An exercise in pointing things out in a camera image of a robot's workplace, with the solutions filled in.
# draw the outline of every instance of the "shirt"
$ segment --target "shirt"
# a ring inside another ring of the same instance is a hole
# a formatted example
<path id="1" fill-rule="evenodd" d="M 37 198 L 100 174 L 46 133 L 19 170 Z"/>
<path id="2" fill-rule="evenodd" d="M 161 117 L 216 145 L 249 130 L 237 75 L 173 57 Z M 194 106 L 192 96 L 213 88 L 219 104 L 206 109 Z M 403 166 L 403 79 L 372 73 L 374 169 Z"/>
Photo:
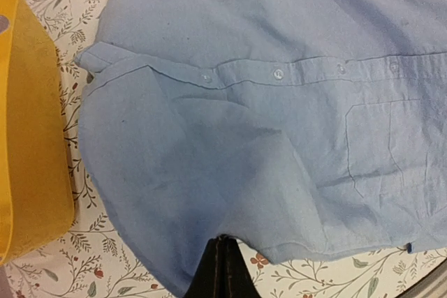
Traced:
<path id="1" fill-rule="evenodd" d="M 182 296 L 270 262 L 447 246 L 445 0 L 109 0 L 79 118 L 110 220 Z"/>

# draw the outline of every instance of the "yellow plastic container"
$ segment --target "yellow plastic container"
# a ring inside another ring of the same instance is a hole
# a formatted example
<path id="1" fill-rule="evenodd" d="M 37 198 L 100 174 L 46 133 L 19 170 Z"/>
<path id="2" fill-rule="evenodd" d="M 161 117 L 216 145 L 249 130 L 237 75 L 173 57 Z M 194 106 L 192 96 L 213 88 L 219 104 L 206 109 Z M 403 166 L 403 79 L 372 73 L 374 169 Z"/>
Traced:
<path id="1" fill-rule="evenodd" d="M 0 265 L 74 217 L 54 44 L 24 0 L 0 0 Z"/>

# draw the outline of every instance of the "red flower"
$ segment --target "red flower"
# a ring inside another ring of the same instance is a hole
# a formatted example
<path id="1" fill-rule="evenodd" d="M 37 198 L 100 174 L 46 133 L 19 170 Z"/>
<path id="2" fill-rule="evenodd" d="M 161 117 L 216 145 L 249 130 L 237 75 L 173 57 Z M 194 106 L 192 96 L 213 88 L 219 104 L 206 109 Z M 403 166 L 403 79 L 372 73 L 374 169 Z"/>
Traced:
<path id="1" fill-rule="evenodd" d="M 103 273 L 103 271 L 100 270 L 100 269 L 98 269 L 98 268 L 95 269 L 94 274 L 95 274 L 95 276 L 98 277 L 99 279 L 101 279 L 101 278 L 104 277 L 104 273 Z"/>
<path id="2" fill-rule="evenodd" d="M 256 254 L 256 258 L 251 258 L 250 262 L 253 265 L 258 265 L 258 269 L 264 268 L 264 265 L 268 265 L 268 260 L 263 257 L 260 253 Z"/>

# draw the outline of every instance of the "yellow basket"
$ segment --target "yellow basket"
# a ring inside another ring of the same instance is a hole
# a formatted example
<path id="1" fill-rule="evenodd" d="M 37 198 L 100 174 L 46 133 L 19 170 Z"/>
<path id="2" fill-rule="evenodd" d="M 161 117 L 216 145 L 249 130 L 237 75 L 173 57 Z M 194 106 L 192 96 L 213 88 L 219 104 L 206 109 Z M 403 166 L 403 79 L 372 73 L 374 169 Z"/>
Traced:
<path id="1" fill-rule="evenodd" d="M 0 0 L 0 15 L 2 265 L 65 233 L 74 207 L 54 44 L 24 0 Z"/>

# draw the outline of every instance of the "white button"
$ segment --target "white button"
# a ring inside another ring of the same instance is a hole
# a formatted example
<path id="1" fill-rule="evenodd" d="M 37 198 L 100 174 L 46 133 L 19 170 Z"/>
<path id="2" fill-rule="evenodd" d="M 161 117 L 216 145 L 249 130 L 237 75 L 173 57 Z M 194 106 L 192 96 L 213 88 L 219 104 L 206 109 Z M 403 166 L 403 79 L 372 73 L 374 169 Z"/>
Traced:
<path id="1" fill-rule="evenodd" d="M 394 73 L 398 72 L 399 71 L 399 64 L 397 64 L 397 62 L 391 62 L 390 69 Z"/>
<path id="2" fill-rule="evenodd" d="M 212 82 L 212 78 L 210 75 L 202 75 L 202 78 L 206 83 Z"/>
<path id="3" fill-rule="evenodd" d="M 276 70 L 273 72 L 273 77 L 274 77 L 276 80 L 282 80 L 282 79 L 284 78 L 284 71 L 281 70 L 281 69 L 276 69 Z"/>
<path id="4" fill-rule="evenodd" d="M 341 65 L 341 64 L 338 64 L 338 65 L 337 65 L 337 70 L 338 70 L 338 72 L 341 73 L 342 75 L 346 73 L 346 69 L 345 69 L 344 66 Z"/>

